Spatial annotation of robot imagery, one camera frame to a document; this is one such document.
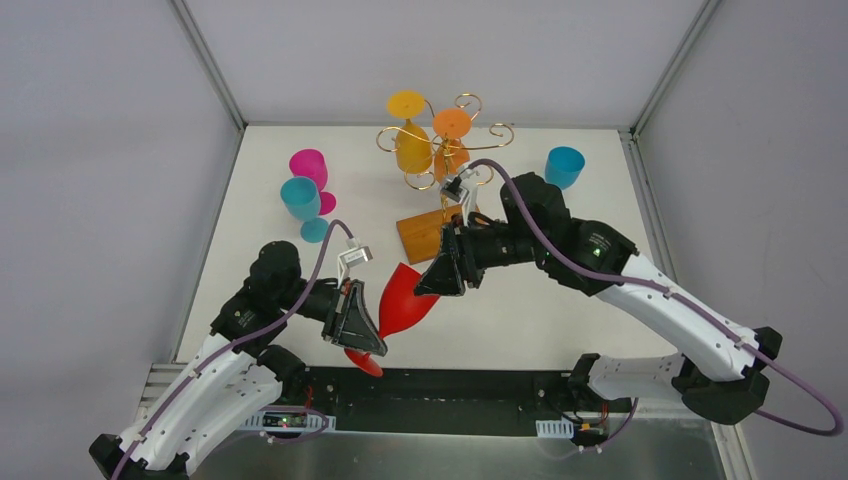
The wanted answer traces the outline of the teal wine glass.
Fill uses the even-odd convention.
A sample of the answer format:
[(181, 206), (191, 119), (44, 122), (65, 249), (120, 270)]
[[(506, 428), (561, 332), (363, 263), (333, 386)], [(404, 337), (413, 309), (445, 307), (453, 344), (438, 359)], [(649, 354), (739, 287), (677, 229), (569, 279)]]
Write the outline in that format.
[(301, 222), (301, 238), (308, 243), (321, 243), (329, 224), (320, 215), (322, 203), (315, 182), (305, 176), (292, 177), (282, 184), (280, 197), (288, 212)]

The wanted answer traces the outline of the gold rack with wooden base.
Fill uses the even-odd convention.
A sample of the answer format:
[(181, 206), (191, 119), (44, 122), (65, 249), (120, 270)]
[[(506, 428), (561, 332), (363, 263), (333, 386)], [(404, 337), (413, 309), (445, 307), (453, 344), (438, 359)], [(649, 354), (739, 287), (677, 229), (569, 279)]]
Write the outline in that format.
[[(436, 135), (432, 127), (432, 122), (435, 115), (441, 112), (442, 110), (436, 111), (432, 104), (429, 102), (429, 100), (427, 100), (426, 98), (425, 100), (428, 103), (427, 107), (425, 108), (423, 113), (413, 119), (413, 122), (422, 127), (430, 138), (432, 162), (427, 171), (420, 174), (405, 174), (397, 166), (395, 155), (395, 133), (399, 129), (399, 127), (404, 123), (403, 120), (397, 119), (400, 122), (398, 125), (387, 126), (380, 130), (376, 136), (376, 144), (381, 151), (392, 153), (395, 155), (396, 166), (402, 172), (404, 182), (408, 187), (416, 191), (435, 191), (438, 189), (440, 182), (436, 181), (435, 175), (433, 173)], [(463, 109), (471, 117), (472, 129), (475, 120), (483, 110), (483, 102), (478, 95), (470, 92), (464, 92), (459, 94), (453, 100), (453, 106), (450, 108), (455, 107)], [(462, 143), (469, 152), (470, 159), (471, 153), (474, 151), (504, 148), (510, 145), (515, 138), (515, 133), (512, 126), (505, 123), (492, 124), (488, 128), (488, 133), (496, 137), (498, 139), (498, 142), (493, 145), (487, 145), (485, 147), (473, 147), (467, 146), (464, 143), (464, 138), (468, 134), (462, 138)], [(468, 162), (461, 165), (459, 169), (467, 166), (470, 162), (470, 159)], [(461, 207), (459, 204), (446, 198), (442, 194), (439, 196), (439, 201), (440, 206), (436, 210), (427, 213), (421, 213), (412, 217), (401, 219), (396, 222), (397, 232), (400, 237), (403, 250), (406, 254), (407, 262), (411, 265), (434, 259), (439, 248), (441, 226), (448, 223), (453, 215), (459, 214), (461, 212)]]

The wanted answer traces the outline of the pink wine glass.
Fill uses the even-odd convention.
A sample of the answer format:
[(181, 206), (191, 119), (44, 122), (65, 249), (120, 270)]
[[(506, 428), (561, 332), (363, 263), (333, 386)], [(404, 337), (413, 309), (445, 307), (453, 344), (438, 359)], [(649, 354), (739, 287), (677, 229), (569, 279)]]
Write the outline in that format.
[(334, 194), (326, 190), (329, 174), (323, 153), (317, 149), (302, 149), (292, 155), (289, 169), (294, 176), (311, 179), (319, 192), (321, 216), (332, 213), (337, 206)]

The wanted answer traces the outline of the red wine glass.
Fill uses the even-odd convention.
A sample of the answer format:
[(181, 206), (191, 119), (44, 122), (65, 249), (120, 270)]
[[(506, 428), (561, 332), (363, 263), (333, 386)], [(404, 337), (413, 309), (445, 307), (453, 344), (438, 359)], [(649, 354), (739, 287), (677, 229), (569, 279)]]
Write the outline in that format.
[[(399, 263), (382, 291), (377, 320), (379, 336), (385, 338), (406, 331), (419, 323), (439, 300), (438, 296), (416, 297), (413, 289), (421, 274), (405, 263)], [(345, 355), (360, 370), (374, 377), (383, 375), (372, 354), (344, 349)]]

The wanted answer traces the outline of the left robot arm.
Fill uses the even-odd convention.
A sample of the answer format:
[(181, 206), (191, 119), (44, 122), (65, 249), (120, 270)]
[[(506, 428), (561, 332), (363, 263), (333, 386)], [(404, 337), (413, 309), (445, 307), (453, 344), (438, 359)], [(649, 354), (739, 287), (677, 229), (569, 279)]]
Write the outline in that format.
[(388, 347), (368, 313), (364, 283), (349, 270), (372, 259), (349, 239), (338, 275), (301, 276), (287, 241), (260, 250), (243, 286), (221, 308), (209, 335), (147, 416), (118, 435), (101, 434), (89, 454), (107, 479), (186, 479), (203, 459), (261, 408), (297, 402), (305, 364), (275, 344), (294, 316), (323, 325), (322, 338), (348, 353), (383, 356)]

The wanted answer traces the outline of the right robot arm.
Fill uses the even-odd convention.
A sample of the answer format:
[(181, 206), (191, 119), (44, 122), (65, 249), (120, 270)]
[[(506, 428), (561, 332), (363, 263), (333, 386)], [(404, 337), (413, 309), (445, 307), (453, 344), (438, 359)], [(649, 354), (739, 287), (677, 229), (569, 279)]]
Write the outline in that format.
[(751, 330), (724, 317), (712, 325), (681, 301), (682, 290), (632, 241), (603, 222), (572, 217), (556, 186), (532, 172), (513, 182), (541, 232), (566, 258), (602, 274), (649, 278), (659, 287), (597, 280), (569, 269), (536, 238), (518, 199), (502, 186), (505, 220), (473, 213), (466, 221), (456, 218), (443, 226), (439, 252), (415, 295), (462, 296), (480, 286), (489, 268), (534, 263), (559, 285), (621, 309), (677, 349), (653, 358), (582, 355), (567, 384), (576, 407), (590, 410), (621, 398), (662, 399), (679, 401), (712, 422), (734, 425), (763, 405), (770, 386), (764, 362), (736, 346), (720, 327), (770, 359), (781, 347), (778, 332)]

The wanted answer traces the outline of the blue wine glass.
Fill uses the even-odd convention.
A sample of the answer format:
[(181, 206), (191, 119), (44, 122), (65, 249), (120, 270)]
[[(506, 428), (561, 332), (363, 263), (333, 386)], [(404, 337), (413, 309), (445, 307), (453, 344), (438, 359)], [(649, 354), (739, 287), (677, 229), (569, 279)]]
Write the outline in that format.
[(544, 180), (561, 190), (573, 186), (586, 165), (584, 155), (572, 147), (551, 149), (544, 168)]

